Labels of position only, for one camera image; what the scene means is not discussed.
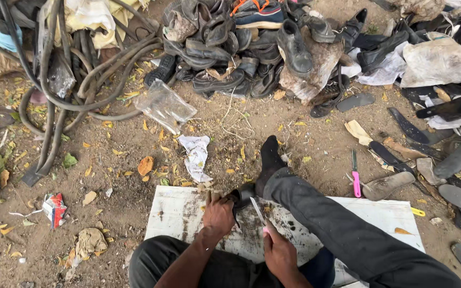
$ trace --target white board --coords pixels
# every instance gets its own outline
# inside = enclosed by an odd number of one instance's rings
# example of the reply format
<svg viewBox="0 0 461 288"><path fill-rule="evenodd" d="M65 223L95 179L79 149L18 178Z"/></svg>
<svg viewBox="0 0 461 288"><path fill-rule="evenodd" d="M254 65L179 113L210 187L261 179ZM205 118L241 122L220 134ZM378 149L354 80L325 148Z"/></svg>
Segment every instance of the white board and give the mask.
<svg viewBox="0 0 461 288"><path fill-rule="evenodd" d="M196 233L203 227L201 207L205 205L204 197L205 192L198 193L197 189L192 187L156 186L145 239L168 235L191 243ZM373 202L358 198L329 198L394 238L425 252L410 209L410 202L392 200ZM313 258L323 246L314 234L311 234L279 204L260 199L258 205L278 231L296 247L299 266ZM250 205L238 211L237 219L241 227L234 226L230 235L222 239L216 249L243 256L254 263L263 262L262 227L257 213ZM412 235L394 233L397 227ZM336 261L336 285L354 281L354 278L344 272L343 266L341 261Z"/></svg>

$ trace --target pile of shoes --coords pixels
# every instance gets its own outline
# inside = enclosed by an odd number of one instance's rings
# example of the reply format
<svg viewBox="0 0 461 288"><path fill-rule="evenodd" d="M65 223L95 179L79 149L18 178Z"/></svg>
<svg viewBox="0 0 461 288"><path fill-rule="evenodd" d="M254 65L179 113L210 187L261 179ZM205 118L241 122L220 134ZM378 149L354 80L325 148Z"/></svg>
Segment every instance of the pile of shoes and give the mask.
<svg viewBox="0 0 461 288"><path fill-rule="evenodd" d="M309 10L291 0L176 0L162 16L168 56L145 84L156 78L168 82L175 75L192 81L194 91L206 98L215 91L235 97L271 95L284 65L299 77L312 70L301 27L307 26L316 42L336 41L330 24ZM173 65L171 56L176 57Z"/></svg>

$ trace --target blue sneaker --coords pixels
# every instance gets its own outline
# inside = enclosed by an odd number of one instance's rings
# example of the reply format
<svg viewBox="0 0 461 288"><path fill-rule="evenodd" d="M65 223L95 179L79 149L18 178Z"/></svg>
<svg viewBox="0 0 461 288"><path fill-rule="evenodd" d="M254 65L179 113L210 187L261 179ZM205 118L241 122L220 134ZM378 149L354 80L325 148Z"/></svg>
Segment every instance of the blue sneaker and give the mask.
<svg viewBox="0 0 461 288"><path fill-rule="evenodd" d="M236 28L280 29L284 15L277 1L271 2L261 12L243 11L235 15Z"/></svg>

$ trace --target yellow handle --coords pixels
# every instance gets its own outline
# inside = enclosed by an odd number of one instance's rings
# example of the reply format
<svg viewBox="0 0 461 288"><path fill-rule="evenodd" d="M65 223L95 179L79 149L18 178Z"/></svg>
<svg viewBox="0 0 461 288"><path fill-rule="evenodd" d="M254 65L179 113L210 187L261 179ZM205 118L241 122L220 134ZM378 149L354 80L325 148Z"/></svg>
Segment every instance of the yellow handle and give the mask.
<svg viewBox="0 0 461 288"><path fill-rule="evenodd" d="M412 213L418 215L418 216L421 216L421 217L424 217L426 216L426 213L423 211L423 210L419 210L419 209L416 209L414 207L410 207L412 209Z"/></svg>

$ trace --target pink knife handle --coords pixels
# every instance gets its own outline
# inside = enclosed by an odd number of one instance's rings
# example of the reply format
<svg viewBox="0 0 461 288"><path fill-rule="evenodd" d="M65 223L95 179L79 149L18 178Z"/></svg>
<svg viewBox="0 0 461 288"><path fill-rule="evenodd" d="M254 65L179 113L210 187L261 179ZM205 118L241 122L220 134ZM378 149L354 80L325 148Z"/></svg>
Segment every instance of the pink knife handle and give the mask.
<svg viewBox="0 0 461 288"><path fill-rule="evenodd" d="M353 191L355 192L355 197L360 198L360 181L359 181L359 173L356 171L351 171L353 175Z"/></svg>

